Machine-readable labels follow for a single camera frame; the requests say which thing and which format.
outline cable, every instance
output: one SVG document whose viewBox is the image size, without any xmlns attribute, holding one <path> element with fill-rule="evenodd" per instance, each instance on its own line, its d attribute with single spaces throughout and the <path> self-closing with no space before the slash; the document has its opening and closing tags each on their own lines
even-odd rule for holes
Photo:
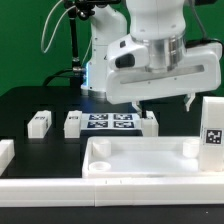
<svg viewBox="0 0 224 224">
<path fill-rule="evenodd" d="M 45 42 L 46 30 L 47 30 L 47 26 L 48 26 L 50 17 L 51 17 L 51 15 L 52 15 L 52 13 L 54 12 L 54 10 L 57 8 L 57 6 L 58 6 L 61 2 L 63 2 L 63 0 L 60 0 L 60 1 L 54 6 L 54 8 L 51 10 L 51 12 L 49 13 L 49 15 L 48 15 L 48 17 L 47 17 L 47 19 L 46 19 L 45 25 L 44 25 L 44 30 L 43 30 L 42 39 L 41 39 L 41 51 L 42 51 L 44 54 L 47 53 L 48 50 L 50 49 L 51 44 L 52 44 L 52 42 L 53 42 L 53 40 L 54 40 L 55 34 L 56 34 L 56 32 L 57 32 L 57 29 L 58 29 L 58 27 L 59 27 L 59 25 L 60 25 L 62 19 L 64 18 L 64 16 L 65 16 L 70 10 L 76 8 L 76 6 L 74 5 L 74 6 L 70 7 L 70 8 L 68 8 L 68 9 L 62 14 L 62 16 L 60 17 L 60 19 L 58 20 L 58 22 L 57 22 L 57 24 L 56 24 L 56 26 L 55 26 L 55 29 L 54 29 L 54 32 L 53 32 L 51 38 L 50 38 L 49 44 L 47 45 L 47 47 L 46 47 L 46 49 L 45 49 L 45 47 L 44 47 L 44 42 Z"/>
<path fill-rule="evenodd" d="M 107 0 L 107 1 L 79 1 L 79 4 L 104 5 L 104 4 L 119 4 L 121 0 Z"/>
<path fill-rule="evenodd" d="M 188 0 L 188 2 L 189 2 L 189 5 L 190 5 L 190 8 L 191 8 L 191 11 L 192 11 L 192 13 L 193 13 L 193 15 L 194 15 L 194 17 L 195 17 L 195 19 L 196 19 L 196 21 L 198 23 L 198 26 L 199 26 L 199 28 L 200 28 L 200 30 L 202 32 L 203 39 L 208 38 L 207 32 L 205 30 L 205 27 L 204 27 L 203 23 L 201 22 L 201 19 L 199 18 L 198 13 L 197 13 L 197 11 L 195 9 L 194 2 L 192 0 Z"/>
<path fill-rule="evenodd" d="M 64 70 L 61 70 L 59 72 L 56 72 L 54 75 L 51 75 L 51 76 L 48 76 L 42 86 L 47 86 L 54 78 L 72 78 L 74 76 L 60 76 L 62 74 L 65 74 L 65 73 L 68 73 L 68 72 L 72 72 L 72 68 L 68 68 L 68 69 L 64 69 Z"/>
<path fill-rule="evenodd" d="M 87 56 L 88 56 L 88 53 L 89 53 L 91 44 L 92 44 L 92 37 L 90 38 L 89 46 L 88 46 L 88 48 L 87 48 L 87 50 L 86 50 L 86 54 L 85 54 L 85 56 L 84 56 L 84 58 L 83 58 L 83 60 L 82 60 L 82 66 L 83 66 L 83 64 L 84 64 L 84 62 L 85 62 L 85 60 L 86 60 L 86 58 L 87 58 Z"/>
</svg>

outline small white block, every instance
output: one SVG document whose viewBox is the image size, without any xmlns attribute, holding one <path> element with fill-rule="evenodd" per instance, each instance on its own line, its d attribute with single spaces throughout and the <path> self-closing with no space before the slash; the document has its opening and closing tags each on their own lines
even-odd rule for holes
<svg viewBox="0 0 224 224">
<path fill-rule="evenodd" d="M 51 112 L 38 111 L 28 124 L 28 138 L 44 138 L 51 124 Z"/>
<path fill-rule="evenodd" d="M 82 111 L 70 111 L 64 124 L 65 138 L 79 138 Z"/>
<path fill-rule="evenodd" d="M 152 111 L 146 112 L 146 118 L 142 119 L 143 137 L 157 137 L 159 133 L 159 125 Z"/>
<path fill-rule="evenodd" d="M 0 142 L 0 175 L 2 175 L 14 156 L 13 140 L 2 140 Z"/>
</svg>

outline black table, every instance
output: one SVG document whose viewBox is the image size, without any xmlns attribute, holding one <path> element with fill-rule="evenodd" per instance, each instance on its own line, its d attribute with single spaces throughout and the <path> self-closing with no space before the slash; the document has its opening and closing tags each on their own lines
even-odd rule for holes
<svg viewBox="0 0 224 224">
<path fill-rule="evenodd" d="M 160 125 L 160 136 L 198 136 L 202 95 L 191 111 L 184 111 L 183 96 L 148 101 Z M 139 135 L 138 132 L 89 132 L 80 139 L 64 139 L 68 111 L 133 113 L 130 104 L 110 105 L 80 96 L 69 87 L 19 87 L 0 97 L 0 140 L 14 139 L 16 156 L 2 175 L 6 178 L 80 178 L 88 137 Z M 52 111 L 52 127 L 43 140 L 27 137 L 27 123 L 37 111 Z M 223 223 L 223 205 L 138 206 L 106 208 L 1 208 L 0 223 Z"/>
</svg>

